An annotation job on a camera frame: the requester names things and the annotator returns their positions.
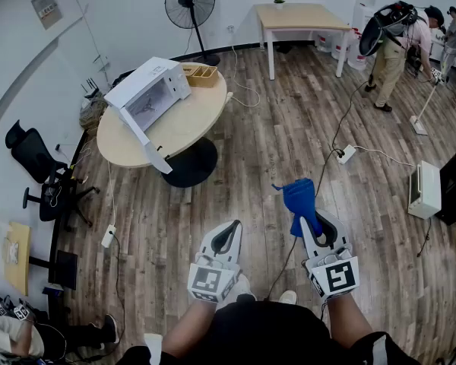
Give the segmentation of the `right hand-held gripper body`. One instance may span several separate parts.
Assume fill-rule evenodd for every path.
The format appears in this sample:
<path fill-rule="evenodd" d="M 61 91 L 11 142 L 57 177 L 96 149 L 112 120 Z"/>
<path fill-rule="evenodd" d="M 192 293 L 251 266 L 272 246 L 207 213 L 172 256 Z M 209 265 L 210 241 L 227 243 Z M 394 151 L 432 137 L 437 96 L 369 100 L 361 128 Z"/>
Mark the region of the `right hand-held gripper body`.
<path fill-rule="evenodd" d="M 358 258 L 347 243 L 325 256 L 305 261 L 305 269 L 322 302 L 348 294 L 359 286 Z"/>

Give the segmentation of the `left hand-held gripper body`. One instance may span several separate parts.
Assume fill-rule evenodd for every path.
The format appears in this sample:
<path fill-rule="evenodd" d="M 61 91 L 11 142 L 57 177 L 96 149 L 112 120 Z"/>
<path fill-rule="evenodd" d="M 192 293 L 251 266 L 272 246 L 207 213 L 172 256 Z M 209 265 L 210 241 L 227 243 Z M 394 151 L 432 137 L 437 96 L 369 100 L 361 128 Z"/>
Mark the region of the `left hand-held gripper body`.
<path fill-rule="evenodd" d="M 198 252 L 190 264 L 188 292 L 195 300 L 222 303 L 239 280 L 240 273 L 238 264 Z"/>

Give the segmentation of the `blue cloth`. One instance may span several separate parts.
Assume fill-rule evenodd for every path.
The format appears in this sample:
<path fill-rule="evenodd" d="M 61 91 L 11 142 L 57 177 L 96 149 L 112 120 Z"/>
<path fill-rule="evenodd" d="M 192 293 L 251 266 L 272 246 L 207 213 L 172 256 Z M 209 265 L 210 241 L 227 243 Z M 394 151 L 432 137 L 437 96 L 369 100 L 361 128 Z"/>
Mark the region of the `blue cloth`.
<path fill-rule="evenodd" d="M 323 233 L 322 224 L 316 217 L 315 187 L 311 179 L 303 178 L 285 186 L 272 185 L 277 191 L 283 191 L 283 201 L 287 209 L 294 214 L 290 233 L 302 237 L 300 218 L 303 217 L 312 226 L 316 236 Z"/>

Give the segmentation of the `person's right forearm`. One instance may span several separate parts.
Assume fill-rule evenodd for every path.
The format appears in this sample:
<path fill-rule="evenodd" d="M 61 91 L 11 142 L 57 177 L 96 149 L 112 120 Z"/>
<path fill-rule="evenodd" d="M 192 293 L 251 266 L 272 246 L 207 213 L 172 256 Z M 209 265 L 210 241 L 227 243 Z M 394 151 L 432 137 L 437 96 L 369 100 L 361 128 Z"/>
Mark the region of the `person's right forearm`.
<path fill-rule="evenodd" d="M 373 333 L 351 293 L 330 299 L 327 307 L 331 337 L 343 348 L 349 349 L 358 340 Z"/>

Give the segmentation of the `person's left forearm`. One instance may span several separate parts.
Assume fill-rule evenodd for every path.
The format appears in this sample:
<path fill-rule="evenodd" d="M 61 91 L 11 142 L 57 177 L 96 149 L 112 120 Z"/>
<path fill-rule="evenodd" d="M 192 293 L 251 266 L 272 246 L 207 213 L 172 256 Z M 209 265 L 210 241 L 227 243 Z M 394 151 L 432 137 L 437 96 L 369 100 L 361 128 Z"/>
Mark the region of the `person's left forearm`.
<path fill-rule="evenodd" d="M 176 358 L 184 357 L 206 335 L 217 304 L 194 300 L 177 324 L 163 337 L 162 351 Z"/>

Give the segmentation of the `person's left white shoe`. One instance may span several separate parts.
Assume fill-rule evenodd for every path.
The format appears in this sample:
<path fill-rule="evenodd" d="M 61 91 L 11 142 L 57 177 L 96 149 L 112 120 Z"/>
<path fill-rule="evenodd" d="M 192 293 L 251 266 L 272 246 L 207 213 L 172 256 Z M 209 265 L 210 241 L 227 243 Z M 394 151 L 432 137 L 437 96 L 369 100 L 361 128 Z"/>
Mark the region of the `person's left white shoe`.
<path fill-rule="evenodd" d="M 228 304 L 245 301 L 256 301 L 256 296 L 251 291 L 251 285 L 248 278 L 241 274 L 238 281 L 234 284 L 228 297 L 226 298 Z"/>

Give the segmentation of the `person's black shirt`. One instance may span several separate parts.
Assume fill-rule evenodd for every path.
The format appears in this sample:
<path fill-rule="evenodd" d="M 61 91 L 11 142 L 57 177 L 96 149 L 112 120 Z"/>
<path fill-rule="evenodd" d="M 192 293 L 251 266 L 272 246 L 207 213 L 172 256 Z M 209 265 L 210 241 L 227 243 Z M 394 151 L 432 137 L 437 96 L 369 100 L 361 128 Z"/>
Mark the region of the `person's black shirt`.
<path fill-rule="evenodd" d="M 238 300 L 213 314 L 201 339 L 163 340 L 158 365 L 420 365 L 385 332 L 348 347 L 302 306 Z"/>

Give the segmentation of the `white power strip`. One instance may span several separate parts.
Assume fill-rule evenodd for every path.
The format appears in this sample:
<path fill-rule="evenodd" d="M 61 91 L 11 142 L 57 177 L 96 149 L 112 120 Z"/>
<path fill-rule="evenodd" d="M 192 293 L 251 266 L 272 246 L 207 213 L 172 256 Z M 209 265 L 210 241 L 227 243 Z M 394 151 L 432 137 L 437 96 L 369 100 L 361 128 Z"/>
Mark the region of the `white power strip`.
<path fill-rule="evenodd" d="M 344 149 L 340 149 L 337 152 L 338 163 L 345 164 L 355 153 L 356 148 L 351 144 L 347 145 Z"/>
<path fill-rule="evenodd" d="M 103 236 L 103 239 L 101 241 L 101 245 L 103 248 L 109 248 L 114 237 L 116 235 L 116 227 L 112 224 L 110 224 L 107 229 L 106 229 L 106 232 Z"/>

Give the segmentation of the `small white oven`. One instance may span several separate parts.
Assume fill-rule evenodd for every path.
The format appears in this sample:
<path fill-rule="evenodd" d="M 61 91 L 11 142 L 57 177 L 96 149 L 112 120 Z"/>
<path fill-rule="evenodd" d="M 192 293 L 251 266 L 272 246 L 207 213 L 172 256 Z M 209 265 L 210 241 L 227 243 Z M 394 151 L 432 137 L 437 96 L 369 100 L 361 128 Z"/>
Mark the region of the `small white oven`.
<path fill-rule="evenodd" d="M 442 209 L 439 169 L 421 160 L 409 177 L 407 212 L 427 220 Z"/>

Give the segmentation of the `white flat mop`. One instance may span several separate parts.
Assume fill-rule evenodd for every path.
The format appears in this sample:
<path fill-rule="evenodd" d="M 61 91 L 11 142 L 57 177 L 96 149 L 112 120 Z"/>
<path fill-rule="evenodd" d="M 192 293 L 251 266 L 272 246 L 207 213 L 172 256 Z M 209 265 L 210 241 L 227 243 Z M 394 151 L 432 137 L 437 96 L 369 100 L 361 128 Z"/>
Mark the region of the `white flat mop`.
<path fill-rule="evenodd" d="M 438 79 L 437 82 L 432 87 L 430 95 L 426 99 L 426 102 L 425 102 L 423 108 L 421 109 L 420 113 L 417 116 L 411 116 L 410 117 L 410 123 L 411 123 L 411 125 L 413 127 L 413 130 L 415 131 L 415 133 L 417 135 L 428 135 L 426 129 L 424 128 L 423 123 L 421 122 L 421 119 L 422 119 L 422 116 L 423 116 L 427 106 L 429 105 L 430 100 L 432 99 L 433 94 L 436 91 L 436 88 L 439 86 L 440 81 L 441 80 Z"/>

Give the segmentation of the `wicker basket organizer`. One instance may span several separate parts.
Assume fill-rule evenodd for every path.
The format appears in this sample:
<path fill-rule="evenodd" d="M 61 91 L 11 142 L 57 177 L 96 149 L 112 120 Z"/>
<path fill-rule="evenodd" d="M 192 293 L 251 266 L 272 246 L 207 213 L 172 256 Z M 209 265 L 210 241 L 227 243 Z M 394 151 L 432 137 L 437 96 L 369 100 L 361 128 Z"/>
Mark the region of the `wicker basket organizer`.
<path fill-rule="evenodd" d="M 208 65 L 182 65 L 191 87 L 212 88 L 218 81 L 217 67 Z"/>

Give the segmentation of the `black office chair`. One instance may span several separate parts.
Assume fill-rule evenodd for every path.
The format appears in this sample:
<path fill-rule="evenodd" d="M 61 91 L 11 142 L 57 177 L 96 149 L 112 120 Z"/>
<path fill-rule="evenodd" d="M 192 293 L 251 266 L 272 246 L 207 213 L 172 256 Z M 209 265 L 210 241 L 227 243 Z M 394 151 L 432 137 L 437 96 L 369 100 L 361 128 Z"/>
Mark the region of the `black office chair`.
<path fill-rule="evenodd" d="M 53 158 L 35 128 L 24 130 L 16 122 L 5 136 L 5 145 L 11 151 L 11 156 L 41 185 L 38 197 L 25 189 L 23 208 L 29 202 L 37 203 L 42 222 L 63 221 L 64 229 L 68 232 L 72 231 L 69 225 L 72 212 L 78 214 L 88 227 L 93 226 L 93 222 L 81 212 L 78 202 L 90 192 L 98 194 L 100 189 L 91 186 L 79 192 L 78 186 L 83 180 L 73 175 L 73 167 Z"/>

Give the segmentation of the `grey backpack rig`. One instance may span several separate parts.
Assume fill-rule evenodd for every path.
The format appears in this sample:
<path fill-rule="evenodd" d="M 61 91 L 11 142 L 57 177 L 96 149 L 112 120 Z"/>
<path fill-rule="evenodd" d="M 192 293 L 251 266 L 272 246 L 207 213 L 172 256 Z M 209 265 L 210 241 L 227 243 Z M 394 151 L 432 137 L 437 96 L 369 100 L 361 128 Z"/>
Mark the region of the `grey backpack rig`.
<path fill-rule="evenodd" d="M 398 46 L 401 43 L 404 31 L 416 22 L 417 10 L 413 5 L 398 1 L 378 10 L 366 25 L 359 42 L 359 53 L 362 56 L 371 56 L 377 52 L 385 39 L 389 39 Z"/>

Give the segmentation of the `rectangular wooden table white legs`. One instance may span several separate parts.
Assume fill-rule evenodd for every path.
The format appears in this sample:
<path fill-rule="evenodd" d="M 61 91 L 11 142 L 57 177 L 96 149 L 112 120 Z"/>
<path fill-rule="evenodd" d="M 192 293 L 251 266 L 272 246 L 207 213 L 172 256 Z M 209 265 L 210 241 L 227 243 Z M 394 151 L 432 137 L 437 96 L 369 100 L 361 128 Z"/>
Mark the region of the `rectangular wooden table white legs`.
<path fill-rule="evenodd" d="M 324 5 L 312 3 L 282 3 L 254 5 L 259 21 L 260 47 L 267 44 L 269 79 L 275 79 L 274 35 L 290 31 L 326 31 L 342 34 L 340 55 L 335 76 L 340 78 L 350 34 L 353 28 L 331 13 Z"/>

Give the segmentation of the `wall poster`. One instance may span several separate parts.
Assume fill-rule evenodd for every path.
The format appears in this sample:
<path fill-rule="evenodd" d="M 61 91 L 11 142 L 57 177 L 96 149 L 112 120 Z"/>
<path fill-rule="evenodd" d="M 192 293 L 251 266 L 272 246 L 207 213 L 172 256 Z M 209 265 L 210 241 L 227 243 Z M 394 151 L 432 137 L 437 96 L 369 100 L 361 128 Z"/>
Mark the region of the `wall poster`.
<path fill-rule="evenodd" d="M 31 4 L 45 30 L 62 19 L 56 0 L 32 0 Z"/>

